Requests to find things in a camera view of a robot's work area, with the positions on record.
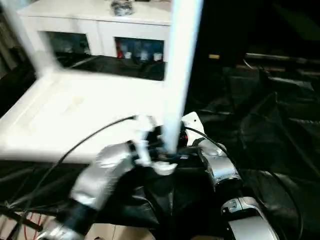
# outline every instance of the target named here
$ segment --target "black plastic sheet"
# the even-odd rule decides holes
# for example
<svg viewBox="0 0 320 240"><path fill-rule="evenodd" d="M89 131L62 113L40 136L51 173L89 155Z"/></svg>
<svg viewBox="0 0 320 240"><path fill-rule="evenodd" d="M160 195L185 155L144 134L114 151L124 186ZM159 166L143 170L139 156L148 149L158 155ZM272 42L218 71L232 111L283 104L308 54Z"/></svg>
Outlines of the black plastic sheet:
<svg viewBox="0 0 320 240"><path fill-rule="evenodd" d="M320 236L319 80L298 73L265 73L202 66L192 76L185 113L196 111L205 132L233 156L280 237L298 236L297 209L275 173L292 193L303 218L302 239ZM1 208L19 211L49 163L0 161ZM45 181L31 211L66 210L69 191L86 167L63 164ZM171 176L137 168L125 175L97 221L145 227L163 239L222 235L219 208L197 157Z"/></svg>

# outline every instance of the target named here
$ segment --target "black cable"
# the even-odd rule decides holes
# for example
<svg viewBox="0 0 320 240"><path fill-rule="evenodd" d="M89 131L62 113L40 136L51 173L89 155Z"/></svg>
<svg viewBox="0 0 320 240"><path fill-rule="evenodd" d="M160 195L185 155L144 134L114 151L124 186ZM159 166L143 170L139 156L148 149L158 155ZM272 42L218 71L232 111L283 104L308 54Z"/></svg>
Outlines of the black cable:
<svg viewBox="0 0 320 240"><path fill-rule="evenodd" d="M233 163L233 165L236 165L235 164L235 161L231 158L230 154L227 152L227 150L225 150L221 145L219 145L219 143L217 143L215 140L211 139L210 137L208 137L206 134L196 130L196 129L193 129L191 127L184 127L186 130L190 130L190 131L193 131L199 135L201 135L202 137L204 137L205 139L207 139L208 141L210 141L211 143L213 143L214 145L216 145L219 149L221 149L222 152L225 153L225 155L230 159L230 161Z"/></svg>
<svg viewBox="0 0 320 240"><path fill-rule="evenodd" d="M211 143L213 143L214 145L216 145L219 149L221 149L225 155L232 161L232 163L235 165L234 161L232 160L232 158L230 158L230 154L222 147L220 146L216 141L214 141L213 139L211 139L210 137L208 137L206 134L196 130L196 129L193 129L191 127L185 127L186 130L190 130L190 131L193 131L199 135L201 135L202 137L204 137L205 139L207 139L208 141L210 141ZM268 172L277 182L278 184L283 188L283 190L288 194L289 198L291 199L293 205L294 205L294 208L295 208L295 211L296 211L296 214L297 214L297 218L298 218L298 222L297 222L297 225L298 225L298 229L299 229L299 235L297 237L297 240L300 240L302 235L303 235L303 230L304 230L304 223L302 221L302 214L301 214L301 211L300 211L300 208L297 204L297 201L295 200L293 194L291 193L291 191L289 190L289 188L284 184L284 182L272 171L269 171L269 170L265 170L266 172Z"/></svg>
<svg viewBox="0 0 320 240"><path fill-rule="evenodd" d="M277 181L277 183L284 189L286 194L288 194L289 198L291 199L293 206L295 208L295 212L297 214L297 226L299 229L299 235L297 237L297 240L300 240L302 237L302 234L304 232L304 222L302 221L302 214L300 211L300 208L297 204L297 201L295 200L293 194L291 193L290 189L284 184L284 182L272 171L266 170L267 173L271 174L271 176Z"/></svg>
<svg viewBox="0 0 320 240"><path fill-rule="evenodd" d="M246 152L246 155L247 156L249 155L248 156L249 158L254 159L252 153L249 151L249 148L248 148L242 134L240 134L240 142L242 144L243 150ZM284 184L284 182L274 172L272 172L268 169L265 169L265 172L269 173L277 181L277 183L282 187L282 189L286 192L286 194L288 194L290 200L292 201L293 206L295 208L295 212L297 214L297 228L299 229L298 230L299 234L298 234L297 240L300 240L302 238L303 231L304 231L304 222L303 222L301 210L297 204L297 201L295 200L290 189Z"/></svg>
<svg viewBox="0 0 320 240"><path fill-rule="evenodd" d="M122 119L119 119L119 120L116 120L108 125L105 125L103 127L101 127L100 129L96 130L95 132L91 133L89 136L85 137L84 139L82 139L81 141L79 141L76 145L74 145L72 148L70 148L69 151L67 151L60 159L59 161L55 162L49 169L48 171L46 171L46 173L43 175L43 177L40 179L40 181L38 182L38 184L35 186L35 188L33 189L32 193L30 194L30 198L29 200L27 201L27 203L25 204L25 208L24 208L24 212L23 214L21 215L21 218L20 218L20 221L18 223L18 226L17 226L17 234L15 235L15 238L14 239L17 239L18 238L18 235L19 235L19 232L20 232L20 228L23 224L23 219L25 219L28 215L28 209L30 208L31 204L32 204L32 201L33 199L35 198L36 196L36 193L38 191L38 189L41 187L42 183L45 181L45 179L51 174L51 172L56 168L58 167L66 158L67 156L72 153L77 147L79 147L81 144L83 144L85 141L89 140L90 138L92 138L93 136L95 136L96 134L100 133L101 131L113 126L113 125L116 125L118 123L121 123L121 122L124 122L126 120L133 120L136 116L129 116L129 117L125 117L125 118L122 118Z"/></svg>

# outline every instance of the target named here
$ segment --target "black tarp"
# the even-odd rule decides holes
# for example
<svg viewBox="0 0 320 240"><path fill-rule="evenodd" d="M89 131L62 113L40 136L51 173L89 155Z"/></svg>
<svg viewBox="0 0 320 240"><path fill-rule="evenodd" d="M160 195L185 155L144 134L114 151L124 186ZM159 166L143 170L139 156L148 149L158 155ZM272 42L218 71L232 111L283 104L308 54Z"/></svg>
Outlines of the black tarp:
<svg viewBox="0 0 320 240"><path fill-rule="evenodd" d="M196 111L205 132L223 143L274 227L296 239L320 236L319 79L298 73L265 73L202 65L190 83L185 113ZM0 206L23 209L50 163L0 161ZM42 185L31 211L56 215L84 164L63 164ZM216 197L200 160L179 164L172 176L138 168L125 175L97 221L146 227L162 238L222 234Z"/></svg>

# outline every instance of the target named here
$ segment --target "floor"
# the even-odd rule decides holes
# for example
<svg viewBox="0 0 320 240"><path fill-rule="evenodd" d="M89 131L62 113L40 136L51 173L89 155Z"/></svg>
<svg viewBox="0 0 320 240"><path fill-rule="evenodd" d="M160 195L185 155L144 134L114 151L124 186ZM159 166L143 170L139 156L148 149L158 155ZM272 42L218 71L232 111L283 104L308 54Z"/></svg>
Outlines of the floor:
<svg viewBox="0 0 320 240"><path fill-rule="evenodd" d="M39 214L34 214L32 220L38 222ZM40 223L46 224L53 217L41 216ZM0 238L7 239L11 229L16 224L16 221L8 219L4 216L0 217ZM22 229L19 233L18 240L33 240L35 231L29 227ZM86 240L154 240L151 233L141 227L130 227L113 224L96 223L92 226L89 233L85 237ZM212 236L196 236L192 240L220 240Z"/></svg>

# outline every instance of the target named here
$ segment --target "cabinet top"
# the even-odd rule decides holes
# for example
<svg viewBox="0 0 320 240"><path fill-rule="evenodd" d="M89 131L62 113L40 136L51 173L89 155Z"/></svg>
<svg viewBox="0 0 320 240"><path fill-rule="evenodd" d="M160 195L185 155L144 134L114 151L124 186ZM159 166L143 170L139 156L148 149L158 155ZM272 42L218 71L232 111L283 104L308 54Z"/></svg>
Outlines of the cabinet top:
<svg viewBox="0 0 320 240"><path fill-rule="evenodd" d="M50 17L170 26L171 3L133 2L132 15L115 16L111 0L38 0L18 11L24 17Z"/></svg>

